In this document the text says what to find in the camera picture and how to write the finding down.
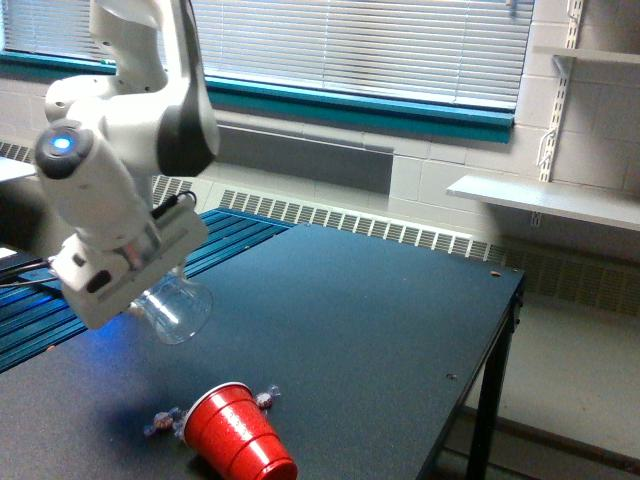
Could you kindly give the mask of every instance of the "cable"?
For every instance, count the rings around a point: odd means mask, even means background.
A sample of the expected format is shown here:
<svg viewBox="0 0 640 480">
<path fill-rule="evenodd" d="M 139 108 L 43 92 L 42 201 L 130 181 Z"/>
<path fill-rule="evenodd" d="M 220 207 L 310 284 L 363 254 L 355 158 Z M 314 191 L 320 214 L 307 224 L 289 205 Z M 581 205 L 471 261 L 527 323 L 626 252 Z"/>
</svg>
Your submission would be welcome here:
<svg viewBox="0 0 640 480">
<path fill-rule="evenodd" d="M 39 268 L 47 268 L 49 267 L 49 262 L 47 260 L 41 260 L 36 263 L 31 263 L 29 265 L 22 265 L 21 267 L 10 268 L 2 274 L 0 274 L 0 281 L 6 280 L 7 278 L 15 277 L 21 273 L 30 272 L 32 270 L 37 270 Z"/>
<path fill-rule="evenodd" d="M 178 194 L 178 198 L 182 197 L 183 195 L 187 195 L 187 196 L 191 197 L 191 199 L 193 200 L 193 203 L 195 203 L 196 205 L 198 204 L 198 196 L 195 194 L 195 192 L 193 192 L 191 190 L 186 190 L 184 192 L 180 192 Z"/>
<path fill-rule="evenodd" d="M 154 220 L 159 219 L 167 212 L 167 210 L 175 207 L 178 204 L 178 200 L 180 200 L 180 197 L 184 196 L 191 197 L 193 199 L 193 203 L 198 203 L 198 197 L 196 196 L 196 194 L 191 190 L 187 190 L 185 192 L 180 192 L 177 195 L 171 195 L 163 203 L 161 203 L 151 211 L 151 216 L 154 218 Z"/>
<path fill-rule="evenodd" d="M 41 283 L 55 282 L 57 280 L 58 280 L 58 277 L 49 277 L 49 278 L 42 278 L 40 280 L 29 280 L 27 282 L 5 283 L 5 284 L 0 284 L 0 288 L 26 287 L 29 285 L 39 285 Z"/>
</svg>

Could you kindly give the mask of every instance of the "window sill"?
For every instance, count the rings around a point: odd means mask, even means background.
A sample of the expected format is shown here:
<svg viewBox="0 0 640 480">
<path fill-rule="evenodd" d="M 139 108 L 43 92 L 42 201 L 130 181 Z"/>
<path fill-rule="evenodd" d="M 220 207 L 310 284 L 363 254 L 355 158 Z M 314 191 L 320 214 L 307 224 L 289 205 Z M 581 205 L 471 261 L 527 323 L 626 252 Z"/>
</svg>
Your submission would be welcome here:
<svg viewBox="0 0 640 480">
<path fill-rule="evenodd" d="M 47 79 L 113 74 L 111 64 L 46 55 L 0 52 L 0 72 Z M 220 107 L 265 115 L 331 122 L 351 129 L 400 135 L 437 135 L 508 143 L 514 115 L 417 102 L 329 93 L 240 80 L 207 78 L 209 96 Z"/>
</svg>

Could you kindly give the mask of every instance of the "red solo cup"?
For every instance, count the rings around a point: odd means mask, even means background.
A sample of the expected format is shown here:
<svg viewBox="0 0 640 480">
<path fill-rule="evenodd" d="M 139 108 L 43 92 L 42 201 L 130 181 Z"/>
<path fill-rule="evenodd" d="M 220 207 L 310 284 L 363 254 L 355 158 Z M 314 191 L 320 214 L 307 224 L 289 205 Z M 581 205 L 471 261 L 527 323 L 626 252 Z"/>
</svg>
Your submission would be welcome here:
<svg viewBox="0 0 640 480">
<path fill-rule="evenodd" d="M 184 439 L 226 480 L 297 478 L 291 456 L 241 383 L 203 395 L 185 417 Z"/>
</svg>

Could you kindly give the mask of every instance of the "window blind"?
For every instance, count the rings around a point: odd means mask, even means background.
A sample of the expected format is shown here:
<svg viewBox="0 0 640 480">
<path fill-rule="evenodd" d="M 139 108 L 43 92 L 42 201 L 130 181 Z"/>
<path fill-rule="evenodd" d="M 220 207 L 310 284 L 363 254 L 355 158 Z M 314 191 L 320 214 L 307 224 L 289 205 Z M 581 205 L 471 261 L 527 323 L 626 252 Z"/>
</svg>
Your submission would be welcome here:
<svg viewBox="0 0 640 480">
<path fill-rule="evenodd" d="M 6 48 L 100 59 L 88 0 L 2 0 Z M 194 0 L 208 75 L 515 108 L 534 0 Z"/>
</svg>

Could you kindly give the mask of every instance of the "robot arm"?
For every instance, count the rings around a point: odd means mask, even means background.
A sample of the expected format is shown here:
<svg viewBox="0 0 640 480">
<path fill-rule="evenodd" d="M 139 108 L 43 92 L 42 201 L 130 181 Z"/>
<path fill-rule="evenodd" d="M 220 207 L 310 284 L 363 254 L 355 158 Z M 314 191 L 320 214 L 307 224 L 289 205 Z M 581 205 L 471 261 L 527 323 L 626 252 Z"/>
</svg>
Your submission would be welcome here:
<svg viewBox="0 0 640 480">
<path fill-rule="evenodd" d="M 76 232 L 52 268 L 71 307 L 98 328 L 206 238 L 189 196 L 152 215 L 151 177 L 199 174 L 219 139 L 188 0 L 92 0 L 91 33 L 115 58 L 117 74 L 52 85 L 52 123 L 36 164 L 45 193 Z"/>
</svg>

